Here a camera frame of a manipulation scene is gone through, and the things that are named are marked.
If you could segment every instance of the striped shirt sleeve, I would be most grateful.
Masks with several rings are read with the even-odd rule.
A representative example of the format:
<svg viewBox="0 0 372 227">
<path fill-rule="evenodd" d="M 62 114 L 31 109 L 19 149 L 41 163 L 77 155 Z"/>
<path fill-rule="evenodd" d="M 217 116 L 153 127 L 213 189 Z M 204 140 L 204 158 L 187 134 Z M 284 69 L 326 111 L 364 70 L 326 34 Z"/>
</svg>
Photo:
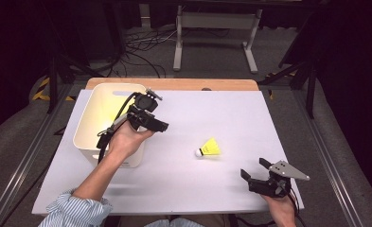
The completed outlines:
<svg viewBox="0 0 372 227">
<path fill-rule="evenodd" d="M 39 225 L 53 226 L 99 226 L 112 211 L 106 200 L 83 200 L 72 196 L 75 189 L 63 192 L 56 201 L 46 207 L 49 215 Z"/>
</svg>

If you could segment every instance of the cable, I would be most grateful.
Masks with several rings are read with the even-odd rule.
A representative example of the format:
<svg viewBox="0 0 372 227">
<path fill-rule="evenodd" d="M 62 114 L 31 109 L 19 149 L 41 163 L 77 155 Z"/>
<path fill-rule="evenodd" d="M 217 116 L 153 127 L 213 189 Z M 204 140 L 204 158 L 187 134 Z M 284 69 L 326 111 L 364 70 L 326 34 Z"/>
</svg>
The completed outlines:
<svg viewBox="0 0 372 227">
<path fill-rule="evenodd" d="M 167 37 L 163 37 L 163 35 L 171 32 Z M 150 33 L 148 33 L 146 36 L 140 38 L 140 39 L 128 39 L 126 42 L 126 46 L 129 47 L 132 51 L 135 52 L 138 50 L 141 51 L 148 51 L 156 47 L 158 44 L 164 43 L 167 40 L 170 40 L 170 37 L 173 36 L 177 30 L 166 30 L 163 33 L 159 33 L 159 31 L 156 31 L 156 35 L 149 36 Z"/>
<path fill-rule="evenodd" d="M 176 29 L 175 28 L 172 28 L 172 29 L 168 29 L 168 30 L 162 30 L 161 32 L 162 32 L 162 34 L 165 34 L 167 32 L 171 32 L 171 31 L 174 31 L 174 30 L 176 30 Z M 153 31 L 142 31 L 142 32 L 136 32 L 136 33 L 131 33 L 131 34 L 127 34 L 127 35 L 128 36 L 136 35 L 138 38 L 136 38 L 134 40 L 140 40 L 140 39 L 146 39 L 146 38 L 148 38 L 147 36 L 149 34 L 151 34 L 152 32 Z M 148 33 L 148 34 L 140 38 L 137 34 L 141 34 L 141 33 Z"/>
<path fill-rule="evenodd" d="M 127 104 L 129 103 L 129 101 L 135 96 L 135 93 L 132 93 L 130 96 L 127 97 L 127 99 L 124 101 L 123 105 L 121 106 L 120 110 L 118 111 L 117 115 L 115 116 L 115 120 L 113 121 L 115 123 L 115 121 L 121 116 L 121 113 L 123 113 L 123 110 L 124 108 L 127 106 Z M 112 126 L 110 127 L 110 130 L 113 131 L 113 133 L 111 135 L 109 135 L 109 130 L 106 130 L 106 131 L 101 131 L 100 133 L 97 134 L 97 136 L 101 137 L 103 135 L 108 135 L 109 138 L 108 138 L 108 141 L 106 141 L 107 143 L 105 145 L 102 146 L 102 148 L 100 149 L 100 152 L 99 152 L 99 156 L 97 158 L 97 163 L 99 164 L 103 157 L 105 156 L 105 151 L 106 151 L 106 148 L 109 144 L 109 141 L 111 140 L 112 136 L 115 134 L 115 124 L 112 124 Z"/>
<path fill-rule="evenodd" d="M 116 76 L 121 78 L 120 74 L 118 73 L 118 70 L 114 70 L 113 72 L 115 73 Z"/>
<path fill-rule="evenodd" d="M 120 60 L 120 63 L 123 65 L 123 67 L 124 67 L 124 72 L 126 73 L 126 76 L 125 76 L 125 77 L 127 77 L 127 76 L 128 76 L 128 75 L 127 75 L 127 67 L 126 67 L 126 65 L 123 63 L 122 60 Z"/>
<path fill-rule="evenodd" d="M 140 66 L 142 66 L 142 65 L 149 65 L 149 64 L 131 63 L 131 62 L 128 62 L 128 61 L 125 61 L 125 60 L 121 60 L 121 61 L 124 61 L 124 62 L 126 62 L 127 64 L 131 64 L 131 65 L 140 65 Z M 153 64 L 153 66 L 162 69 L 162 71 L 163 71 L 163 73 L 164 73 L 164 78 L 166 77 L 166 70 L 165 70 L 164 67 L 162 67 L 161 65 L 158 65 L 158 64 Z"/>
<path fill-rule="evenodd" d="M 136 54 L 134 54 L 134 53 L 131 53 L 131 52 L 126 52 L 126 54 L 130 54 L 130 55 L 136 56 L 136 57 L 138 57 L 138 58 L 140 58 L 140 59 L 146 61 L 146 62 L 148 63 L 148 65 L 150 65 L 150 66 L 153 68 L 153 70 L 155 71 L 155 73 L 156 73 L 156 75 L 158 76 L 158 78 L 161 78 L 161 77 L 160 77 L 160 74 L 159 74 L 159 72 L 156 70 L 154 64 L 150 63 L 150 61 L 146 60 L 145 58 L 143 58 L 143 57 L 141 57 L 141 56 L 139 56 L 139 55 L 136 55 Z"/>
<path fill-rule="evenodd" d="M 106 78 L 108 78 L 108 77 L 112 74 L 112 71 L 113 71 L 113 66 L 111 67 L 111 69 L 110 69 L 108 75 L 106 75 Z"/>
<path fill-rule="evenodd" d="M 294 190 L 292 190 L 292 193 L 293 193 L 293 196 L 295 197 L 295 200 L 292 198 L 292 195 L 290 195 L 290 193 L 288 193 L 287 196 L 292 201 L 292 205 L 294 207 L 294 215 L 301 222 L 301 224 L 303 225 L 303 227 L 307 227 L 307 225 L 304 222 L 304 220 L 300 217 L 300 204 L 298 202 L 298 198 L 295 196 Z"/>
<path fill-rule="evenodd" d="M 115 66 L 115 64 L 117 64 L 119 61 L 119 58 L 116 58 L 114 61 L 112 61 L 111 63 L 107 64 L 107 65 L 103 65 L 99 68 L 95 68 L 95 69 L 91 69 L 95 72 L 102 72 L 102 71 L 106 71 L 110 68 L 112 68 L 113 66 Z M 78 69 L 73 69 L 73 68 L 70 68 L 70 70 L 76 74 L 76 75 L 86 75 L 85 72 L 81 71 L 81 70 L 78 70 Z"/>
</svg>

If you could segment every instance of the white plastic bin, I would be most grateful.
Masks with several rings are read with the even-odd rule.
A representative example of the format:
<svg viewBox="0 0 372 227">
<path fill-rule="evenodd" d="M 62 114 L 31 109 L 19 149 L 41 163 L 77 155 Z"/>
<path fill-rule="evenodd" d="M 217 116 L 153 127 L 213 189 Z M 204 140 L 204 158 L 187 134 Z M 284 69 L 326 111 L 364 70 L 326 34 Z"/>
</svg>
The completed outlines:
<svg viewBox="0 0 372 227">
<path fill-rule="evenodd" d="M 145 90 L 143 85 L 132 83 L 101 83 L 94 88 L 73 139 L 74 145 L 94 166 L 97 165 L 100 151 L 97 148 L 99 140 L 97 134 L 112 125 L 129 95 L 133 92 L 145 94 Z M 127 112 L 128 106 L 123 110 L 123 114 Z M 135 154 L 123 162 L 121 167 L 137 167 L 142 161 L 143 154 L 144 143 Z"/>
</svg>

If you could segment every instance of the yellow shuttlecock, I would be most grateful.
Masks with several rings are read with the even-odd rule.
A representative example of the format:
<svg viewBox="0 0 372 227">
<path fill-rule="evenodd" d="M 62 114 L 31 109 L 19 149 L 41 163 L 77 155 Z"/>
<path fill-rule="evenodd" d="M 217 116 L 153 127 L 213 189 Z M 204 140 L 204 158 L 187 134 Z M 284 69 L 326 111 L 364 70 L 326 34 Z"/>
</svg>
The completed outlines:
<svg viewBox="0 0 372 227">
<path fill-rule="evenodd" d="M 221 154 L 218 143 L 212 137 L 210 138 L 201 148 L 195 150 L 195 155 L 197 157 L 202 157 L 204 155 L 218 155 Z"/>
</svg>

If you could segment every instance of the blue striped shirt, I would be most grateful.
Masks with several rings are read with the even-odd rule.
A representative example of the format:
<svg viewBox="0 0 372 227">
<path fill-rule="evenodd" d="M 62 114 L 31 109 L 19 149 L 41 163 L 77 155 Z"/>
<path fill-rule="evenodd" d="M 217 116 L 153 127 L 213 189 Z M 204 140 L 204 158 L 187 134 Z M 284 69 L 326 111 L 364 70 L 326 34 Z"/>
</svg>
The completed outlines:
<svg viewBox="0 0 372 227">
<path fill-rule="evenodd" d="M 75 189 L 63 192 L 56 201 L 46 207 L 49 215 L 41 222 L 40 227 L 93 227 L 99 226 L 110 214 L 113 206 L 108 200 L 83 200 L 73 197 Z M 203 227 L 185 218 L 177 218 L 172 222 L 167 219 L 157 220 L 145 227 Z"/>
</svg>

